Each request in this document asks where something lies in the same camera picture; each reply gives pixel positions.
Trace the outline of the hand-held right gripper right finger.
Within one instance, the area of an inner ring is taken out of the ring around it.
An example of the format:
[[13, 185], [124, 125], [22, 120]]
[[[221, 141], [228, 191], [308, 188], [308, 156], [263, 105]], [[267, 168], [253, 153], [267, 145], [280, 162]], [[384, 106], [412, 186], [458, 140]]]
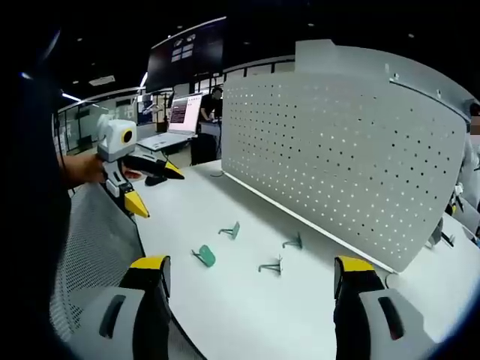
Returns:
[[334, 259], [333, 320], [337, 359], [426, 359], [436, 346], [423, 315], [363, 259]]

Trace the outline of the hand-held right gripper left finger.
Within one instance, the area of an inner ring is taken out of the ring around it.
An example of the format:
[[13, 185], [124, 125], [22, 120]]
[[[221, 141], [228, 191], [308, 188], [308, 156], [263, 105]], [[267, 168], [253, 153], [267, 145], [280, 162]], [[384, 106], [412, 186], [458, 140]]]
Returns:
[[68, 345], [78, 359], [168, 359], [169, 298], [170, 257], [139, 258], [87, 304]]

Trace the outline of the person's left hand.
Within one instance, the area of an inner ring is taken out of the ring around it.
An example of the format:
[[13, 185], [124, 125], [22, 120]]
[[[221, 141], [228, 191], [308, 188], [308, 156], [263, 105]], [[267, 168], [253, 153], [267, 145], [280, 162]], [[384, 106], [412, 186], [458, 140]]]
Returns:
[[96, 154], [65, 155], [58, 161], [70, 189], [85, 183], [105, 182], [103, 162]]

